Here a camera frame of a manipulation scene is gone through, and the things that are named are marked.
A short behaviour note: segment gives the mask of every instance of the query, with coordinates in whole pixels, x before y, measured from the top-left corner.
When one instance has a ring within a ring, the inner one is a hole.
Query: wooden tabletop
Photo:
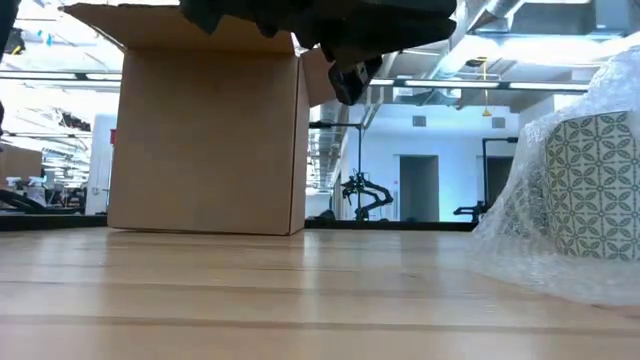
[[[637,359],[640,321],[450,266],[469,234],[0,234],[4,359]]]

